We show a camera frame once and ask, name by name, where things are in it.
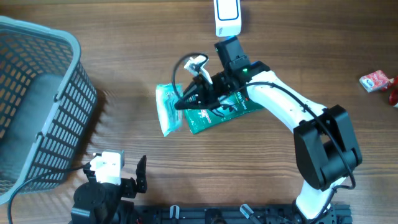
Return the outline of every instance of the blue-gray basket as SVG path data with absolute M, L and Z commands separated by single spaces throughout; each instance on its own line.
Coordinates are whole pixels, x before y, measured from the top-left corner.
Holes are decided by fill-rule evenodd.
M 71 166 L 97 102 L 68 32 L 0 16 L 0 204 L 24 181 Z M 22 192 L 50 190 L 51 175 Z

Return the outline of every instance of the robotic arm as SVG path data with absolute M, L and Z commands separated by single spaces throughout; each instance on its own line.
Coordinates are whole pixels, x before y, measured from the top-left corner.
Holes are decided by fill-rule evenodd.
M 312 223 L 330 207 L 336 186 L 362 163 L 347 112 L 338 105 L 328 109 L 306 99 L 279 80 L 267 65 L 250 63 L 237 37 L 215 47 L 224 71 L 210 78 L 203 68 L 207 56 L 191 58 L 185 69 L 194 78 L 175 108 L 215 110 L 228 95 L 241 91 L 280 119 L 294 134 L 297 167 L 304 178 L 294 205 L 303 223 Z M 331 140 L 322 142 L 324 134 Z

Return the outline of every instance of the wood grain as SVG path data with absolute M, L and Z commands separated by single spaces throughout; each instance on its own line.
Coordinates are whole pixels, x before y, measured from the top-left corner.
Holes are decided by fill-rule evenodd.
M 366 93 L 360 76 L 378 69 L 398 75 L 394 1 L 242 1 L 241 43 L 251 60 L 268 64 L 289 86 L 326 106 L 349 111 L 363 153 L 358 186 L 340 190 L 355 223 L 398 218 L 398 111 L 388 93 Z M 148 156 L 149 190 L 136 204 L 240 205 L 290 203 L 302 177 L 292 134 L 268 111 L 192 135 L 185 126 L 164 138 L 155 86 L 169 83 L 185 53 L 206 52 L 221 70 L 213 44 L 212 2 L 3 6 L 0 14 L 67 30 L 80 41 L 81 61 L 99 90 L 100 107 L 76 165 L 93 152 L 125 150 L 123 177 Z M 189 75 L 179 75 L 185 85 Z M 72 174 L 59 188 L 19 195 L 16 223 L 66 223 L 73 193 L 86 182 Z M 6 205 L 0 207 L 6 223 Z

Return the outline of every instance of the red and white packet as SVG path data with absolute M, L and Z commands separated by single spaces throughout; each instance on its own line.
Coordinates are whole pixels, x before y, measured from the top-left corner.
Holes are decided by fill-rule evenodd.
M 382 70 L 375 71 L 369 75 L 365 75 L 359 79 L 359 82 L 365 88 L 368 93 L 376 90 L 386 90 L 392 85 L 395 85 L 393 78 L 387 78 L 386 74 Z

